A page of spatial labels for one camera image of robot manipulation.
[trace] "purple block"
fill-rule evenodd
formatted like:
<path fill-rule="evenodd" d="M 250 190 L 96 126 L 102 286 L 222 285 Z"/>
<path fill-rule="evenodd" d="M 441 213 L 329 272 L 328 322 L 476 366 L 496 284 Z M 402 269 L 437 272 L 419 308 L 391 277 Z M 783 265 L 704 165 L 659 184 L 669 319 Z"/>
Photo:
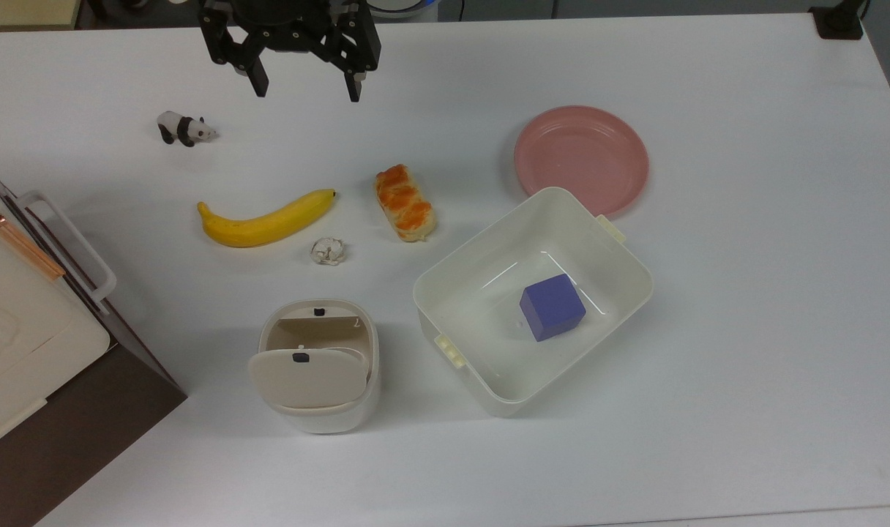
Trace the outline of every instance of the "purple block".
<path fill-rule="evenodd" d="M 524 289 L 520 308 L 537 343 L 575 328 L 585 316 L 585 305 L 568 274 Z"/>

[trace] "container handle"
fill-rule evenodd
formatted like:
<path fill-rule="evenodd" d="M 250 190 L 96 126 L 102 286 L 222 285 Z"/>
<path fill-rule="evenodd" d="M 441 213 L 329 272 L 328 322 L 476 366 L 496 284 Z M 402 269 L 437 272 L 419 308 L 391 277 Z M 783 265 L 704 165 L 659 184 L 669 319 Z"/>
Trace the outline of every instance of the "container handle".
<path fill-rule="evenodd" d="M 598 220 L 598 223 L 602 224 L 602 227 L 605 227 L 605 230 L 608 231 L 611 236 L 615 237 L 615 240 L 618 240 L 619 244 L 623 244 L 627 237 L 618 230 L 618 227 L 615 227 L 615 224 L 610 223 L 604 214 L 598 214 L 595 217 L 595 220 Z"/>
<path fill-rule="evenodd" d="M 468 361 L 462 356 L 461 351 L 458 351 L 458 348 L 455 348 L 455 344 L 452 344 L 452 341 L 449 340 L 448 337 L 445 337 L 444 334 L 435 337 L 435 344 L 438 346 L 438 349 L 442 350 L 442 353 L 445 354 L 445 358 L 451 361 L 452 366 L 460 368 L 465 367 L 468 364 Z"/>
<path fill-rule="evenodd" d="M 110 267 L 107 267 L 106 261 L 100 257 L 100 254 L 97 254 L 97 251 L 91 247 L 91 244 L 84 238 L 81 231 L 78 231 L 78 228 L 74 226 L 74 223 L 71 223 L 71 220 L 67 219 L 67 216 L 63 213 L 63 211 L 56 206 L 45 194 L 41 193 L 38 190 L 31 190 L 29 193 L 21 195 L 17 200 L 16 204 L 19 207 L 28 208 L 32 206 L 32 204 L 37 203 L 38 201 L 44 201 L 51 211 L 64 223 L 64 226 L 67 227 L 68 231 L 71 231 L 74 237 L 77 238 L 78 243 L 81 244 L 81 247 L 90 253 L 91 258 L 96 261 L 97 265 L 103 270 L 105 279 L 104 283 L 97 287 L 93 291 L 90 290 L 90 287 L 87 287 L 87 284 L 84 283 L 84 280 L 78 280 L 78 283 L 81 284 L 84 291 L 87 292 L 88 296 L 91 297 L 91 300 L 94 303 L 100 304 L 100 301 L 107 297 L 108 294 L 113 293 L 113 288 L 116 287 L 116 274 L 113 273 L 113 270 Z"/>

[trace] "toy panda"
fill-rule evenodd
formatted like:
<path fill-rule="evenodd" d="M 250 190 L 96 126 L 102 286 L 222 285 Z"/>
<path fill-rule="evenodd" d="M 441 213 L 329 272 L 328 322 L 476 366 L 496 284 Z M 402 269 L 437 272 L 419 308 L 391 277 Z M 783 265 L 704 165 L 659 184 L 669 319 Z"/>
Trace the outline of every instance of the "toy panda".
<path fill-rule="evenodd" d="M 174 113 L 174 111 L 164 111 L 161 116 L 155 119 L 155 122 L 158 123 L 162 141 L 166 141 L 168 144 L 175 143 L 176 137 L 184 146 L 194 146 L 195 141 L 207 141 L 217 137 L 217 132 L 204 124 L 204 117 L 196 121 L 191 117 Z"/>

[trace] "yellow banana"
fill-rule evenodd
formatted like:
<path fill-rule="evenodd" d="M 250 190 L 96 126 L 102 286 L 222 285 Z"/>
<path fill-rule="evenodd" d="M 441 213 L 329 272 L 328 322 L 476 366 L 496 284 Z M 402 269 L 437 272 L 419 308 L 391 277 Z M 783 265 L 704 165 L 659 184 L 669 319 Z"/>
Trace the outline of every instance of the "yellow banana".
<path fill-rule="evenodd" d="M 255 247 L 281 240 L 297 233 L 328 212 L 337 193 L 334 189 L 315 190 L 279 210 L 253 220 L 229 220 L 217 216 L 201 201 L 198 213 L 204 233 L 229 247 Z"/>

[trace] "white trash bin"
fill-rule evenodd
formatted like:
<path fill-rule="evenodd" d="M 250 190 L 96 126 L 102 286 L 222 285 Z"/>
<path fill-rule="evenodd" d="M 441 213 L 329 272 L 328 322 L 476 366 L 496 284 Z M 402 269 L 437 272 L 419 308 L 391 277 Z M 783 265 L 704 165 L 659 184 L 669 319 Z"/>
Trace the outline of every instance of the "white trash bin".
<path fill-rule="evenodd" d="M 287 304 L 263 327 L 249 370 L 263 400 L 296 427 L 342 433 L 377 407 L 377 329 L 361 307 L 346 300 Z"/>

